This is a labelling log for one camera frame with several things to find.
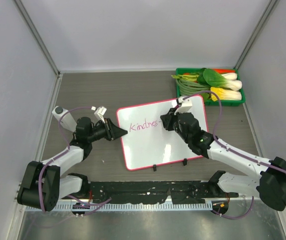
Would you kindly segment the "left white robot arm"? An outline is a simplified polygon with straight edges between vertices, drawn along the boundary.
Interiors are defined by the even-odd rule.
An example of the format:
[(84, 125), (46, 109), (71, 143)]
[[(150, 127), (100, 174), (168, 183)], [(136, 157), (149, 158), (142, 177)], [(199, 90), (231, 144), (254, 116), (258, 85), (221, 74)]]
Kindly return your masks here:
[(50, 212), (58, 200), (69, 195), (85, 199), (89, 193), (88, 178), (78, 173), (70, 173), (66, 177), (62, 175), (89, 156), (93, 142), (101, 139), (113, 141), (127, 133), (109, 118), (97, 123), (92, 123), (88, 117), (79, 118), (68, 147), (48, 160), (32, 161), (27, 165), (17, 202)]

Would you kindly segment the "pink framed whiteboard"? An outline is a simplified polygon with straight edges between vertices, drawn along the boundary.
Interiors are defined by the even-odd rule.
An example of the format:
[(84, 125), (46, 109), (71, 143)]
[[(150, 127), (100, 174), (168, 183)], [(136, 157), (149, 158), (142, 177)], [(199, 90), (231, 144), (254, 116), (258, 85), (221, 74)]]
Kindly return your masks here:
[(163, 127), (161, 115), (175, 106), (176, 99), (172, 98), (116, 111), (119, 127), (128, 132), (121, 137), (126, 169), (135, 171), (199, 157), (176, 132)]

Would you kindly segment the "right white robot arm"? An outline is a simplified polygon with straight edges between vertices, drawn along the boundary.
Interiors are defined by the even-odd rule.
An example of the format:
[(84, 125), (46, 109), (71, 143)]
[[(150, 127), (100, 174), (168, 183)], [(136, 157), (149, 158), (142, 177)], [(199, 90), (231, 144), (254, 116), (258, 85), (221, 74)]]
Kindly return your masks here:
[(190, 112), (177, 113), (175, 108), (171, 108), (160, 118), (163, 127), (167, 131), (176, 132), (194, 154), (224, 163), (243, 173), (240, 176), (217, 171), (208, 186), (213, 197), (221, 197), (225, 193), (241, 193), (260, 198), (273, 210), (285, 209), (286, 160), (280, 157), (270, 160), (234, 148), (202, 130)]

